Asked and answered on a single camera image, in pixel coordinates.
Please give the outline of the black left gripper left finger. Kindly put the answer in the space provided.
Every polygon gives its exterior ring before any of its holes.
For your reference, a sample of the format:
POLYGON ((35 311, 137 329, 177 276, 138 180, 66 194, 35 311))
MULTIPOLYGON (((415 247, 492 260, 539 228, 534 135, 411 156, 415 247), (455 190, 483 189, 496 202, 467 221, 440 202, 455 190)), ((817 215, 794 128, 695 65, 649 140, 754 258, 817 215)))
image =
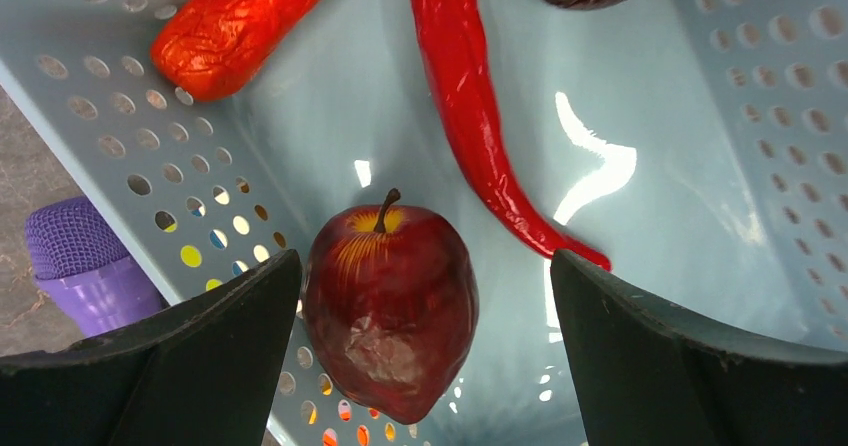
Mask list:
POLYGON ((280 252, 211 291, 53 353, 1 360, 5 445, 258 445, 302 267, 280 252))

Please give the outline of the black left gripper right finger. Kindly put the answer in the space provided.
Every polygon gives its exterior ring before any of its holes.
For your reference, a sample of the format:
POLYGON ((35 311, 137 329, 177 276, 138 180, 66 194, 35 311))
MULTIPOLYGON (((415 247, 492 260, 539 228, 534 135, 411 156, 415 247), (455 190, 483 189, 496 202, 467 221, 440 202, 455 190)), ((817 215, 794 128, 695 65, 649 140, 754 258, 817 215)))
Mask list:
POLYGON ((566 250, 552 290, 592 445, 843 445, 847 356, 749 332, 566 250))

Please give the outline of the dark red toy beet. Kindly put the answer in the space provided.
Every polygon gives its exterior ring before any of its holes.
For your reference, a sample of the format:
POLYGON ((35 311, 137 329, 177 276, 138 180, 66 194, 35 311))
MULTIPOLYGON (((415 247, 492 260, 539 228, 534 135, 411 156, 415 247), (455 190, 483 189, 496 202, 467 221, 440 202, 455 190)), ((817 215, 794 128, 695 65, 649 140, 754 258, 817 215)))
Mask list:
POLYGON ((398 423, 425 418, 465 363, 479 318, 469 252, 440 214, 380 204, 333 216, 301 289, 315 357, 349 400, 398 423))

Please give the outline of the orange toy carrot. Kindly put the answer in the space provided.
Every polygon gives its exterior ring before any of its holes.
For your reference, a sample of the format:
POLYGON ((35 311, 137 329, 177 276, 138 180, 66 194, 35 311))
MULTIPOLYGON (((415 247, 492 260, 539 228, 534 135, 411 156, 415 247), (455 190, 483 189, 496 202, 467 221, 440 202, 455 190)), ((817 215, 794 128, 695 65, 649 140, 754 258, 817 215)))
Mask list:
POLYGON ((321 0, 188 0, 154 40, 156 69, 196 101, 247 85, 321 0))

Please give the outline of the red toy chili pepper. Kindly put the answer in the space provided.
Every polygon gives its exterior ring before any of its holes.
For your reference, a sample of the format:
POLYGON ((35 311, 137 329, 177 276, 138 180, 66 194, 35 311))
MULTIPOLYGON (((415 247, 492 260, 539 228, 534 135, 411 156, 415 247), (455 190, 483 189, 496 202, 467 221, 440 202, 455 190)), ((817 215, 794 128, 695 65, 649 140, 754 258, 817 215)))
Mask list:
POLYGON ((432 98, 455 160, 489 212, 550 259, 569 250, 609 271, 607 256, 555 228, 533 206, 506 152, 478 0, 410 0, 432 98))

